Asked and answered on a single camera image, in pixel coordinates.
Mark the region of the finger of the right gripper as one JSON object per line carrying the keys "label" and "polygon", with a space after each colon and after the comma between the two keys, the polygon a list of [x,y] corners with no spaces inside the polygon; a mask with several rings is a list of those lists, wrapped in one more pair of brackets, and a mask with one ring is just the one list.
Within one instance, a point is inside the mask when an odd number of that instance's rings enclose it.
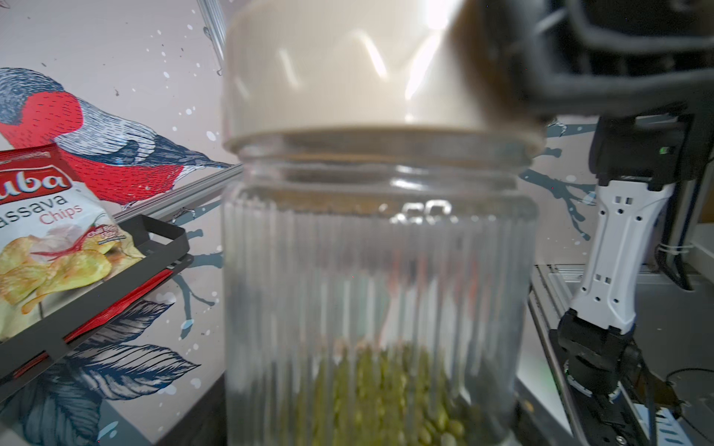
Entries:
{"label": "finger of the right gripper", "polygon": [[530,116],[713,107],[710,1],[465,1],[451,28],[477,98]]}

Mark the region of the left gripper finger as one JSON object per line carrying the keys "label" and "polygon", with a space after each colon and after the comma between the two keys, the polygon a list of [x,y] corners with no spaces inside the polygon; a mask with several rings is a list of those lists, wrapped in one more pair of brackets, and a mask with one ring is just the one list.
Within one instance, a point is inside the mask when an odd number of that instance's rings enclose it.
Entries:
{"label": "left gripper finger", "polygon": [[224,375],[208,389],[178,424],[156,445],[225,445],[226,390]]}

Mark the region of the beige jar lid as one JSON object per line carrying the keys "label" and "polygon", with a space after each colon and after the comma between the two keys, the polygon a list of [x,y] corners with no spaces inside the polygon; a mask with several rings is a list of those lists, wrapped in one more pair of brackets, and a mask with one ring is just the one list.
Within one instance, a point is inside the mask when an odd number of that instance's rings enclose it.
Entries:
{"label": "beige jar lid", "polygon": [[250,1],[227,33],[225,140],[495,127],[505,101],[474,1]]}

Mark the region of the beige lidded bean jar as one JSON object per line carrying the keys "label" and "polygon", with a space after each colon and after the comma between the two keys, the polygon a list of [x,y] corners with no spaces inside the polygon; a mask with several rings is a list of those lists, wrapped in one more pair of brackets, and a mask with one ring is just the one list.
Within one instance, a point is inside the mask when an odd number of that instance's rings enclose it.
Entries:
{"label": "beige lidded bean jar", "polygon": [[233,139],[222,204],[228,442],[507,445],[537,206],[524,143]]}

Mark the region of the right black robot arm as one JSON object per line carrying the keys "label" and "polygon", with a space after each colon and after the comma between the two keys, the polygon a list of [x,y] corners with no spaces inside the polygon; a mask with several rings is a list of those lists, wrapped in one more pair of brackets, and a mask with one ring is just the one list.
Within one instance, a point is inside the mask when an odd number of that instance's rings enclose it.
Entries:
{"label": "right black robot arm", "polygon": [[549,344],[574,435],[657,442],[654,380],[637,346],[635,288],[658,217],[713,149],[710,1],[473,1],[473,44],[538,120],[598,119],[589,150],[598,223],[579,290]]}

